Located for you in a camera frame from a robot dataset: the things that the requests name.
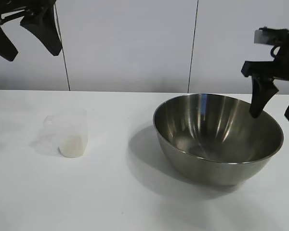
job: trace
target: table surface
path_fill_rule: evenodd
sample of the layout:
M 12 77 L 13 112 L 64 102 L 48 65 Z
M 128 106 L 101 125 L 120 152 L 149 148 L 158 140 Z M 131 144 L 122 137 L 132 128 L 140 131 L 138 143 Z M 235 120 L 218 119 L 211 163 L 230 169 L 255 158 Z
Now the table surface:
M 193 184 L 162 154 L 152 115 L 177 95 L 0 90 L 0 231 L 289 231 L 289 95 L 266 106 L 283 147 L 232 188 Z M 89 142 L 69 159 L 39 132 L 73 107 L 88 112 Z

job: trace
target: metal bowl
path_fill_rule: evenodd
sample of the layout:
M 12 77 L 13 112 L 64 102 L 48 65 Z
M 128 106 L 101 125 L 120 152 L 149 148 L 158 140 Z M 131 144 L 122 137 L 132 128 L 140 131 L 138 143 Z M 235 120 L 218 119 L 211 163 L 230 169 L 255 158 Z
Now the metal bowl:
M 254 119 L 250 104 L 214 94 L 170 99 L 154 113 L 164 154 L 189 179 L 235 185 L 255 175 L 283 143 L 279 124 L 266 112 Z

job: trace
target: robotic arm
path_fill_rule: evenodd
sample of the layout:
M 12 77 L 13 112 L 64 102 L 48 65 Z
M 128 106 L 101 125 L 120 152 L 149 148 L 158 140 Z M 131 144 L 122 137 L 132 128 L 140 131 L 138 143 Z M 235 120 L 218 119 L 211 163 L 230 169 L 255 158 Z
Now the robotic arm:
M 52 54 L 57 56 L 62 44 L 54 20 L 53 6 L 56 0 L 0 0 L 0 26 L 15 18 L 23 17 L 20 25 L 35 35 Z M 13 13 L 5 18 L 2 14 Z M 256 43 L 272 45 L 273 61 L 245 61 L 242 74 L 251 76 L 252 100 L 250 114 L 258 117 L 267 102 L 278 92 L 274 79 L 289 81 L 289 30 L 260 28 L 255 32 Z M 18 51 L 0 27 L 0 55 L 13 61 Z M 289 106 L 285 117 L 289 120 Z
M 289 30 L 260 28 L 255 32 L 255 43 L 272 45 L 271 56 L 273 61 L 251 62 L 245 61 L 242 74 L 251 76 L 252 99 L 250 114 L 258 117 L 268 101 L 278 92 L 274 79 L 289 81 Z M 289 106 L 285 117 L 289 120 Z
M 53 5 L 56 0 L 0 0 L 0 25 L 23 17 L 20 25 L 30 31 L 54 56 L 57 56 L 62 44 L 54 21 Z M 2 18 L 4 13 L 13 13 Z M 0 56 L 13 61 L 18 51 L 0 27 Z

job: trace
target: white powder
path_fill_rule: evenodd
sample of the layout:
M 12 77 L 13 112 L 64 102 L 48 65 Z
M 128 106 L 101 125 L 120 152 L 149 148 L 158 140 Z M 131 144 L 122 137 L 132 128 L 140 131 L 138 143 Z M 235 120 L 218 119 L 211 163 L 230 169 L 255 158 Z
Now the white powder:
M 59 146 L 59 150 L 63 156 L 73 158 L 82 156 L 85 147 L 81 135 L 71 135 Z

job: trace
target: clear plastic cup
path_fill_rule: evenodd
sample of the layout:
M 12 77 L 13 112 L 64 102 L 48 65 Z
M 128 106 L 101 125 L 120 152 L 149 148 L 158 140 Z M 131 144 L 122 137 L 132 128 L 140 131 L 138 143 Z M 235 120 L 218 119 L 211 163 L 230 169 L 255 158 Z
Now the clear plastic cup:
M 49 115 L 44 125 L 53 134 L 53 142 L 63 156 L 74 158 L 84 154 L 88 143 L 85 110 L 71 109 Z

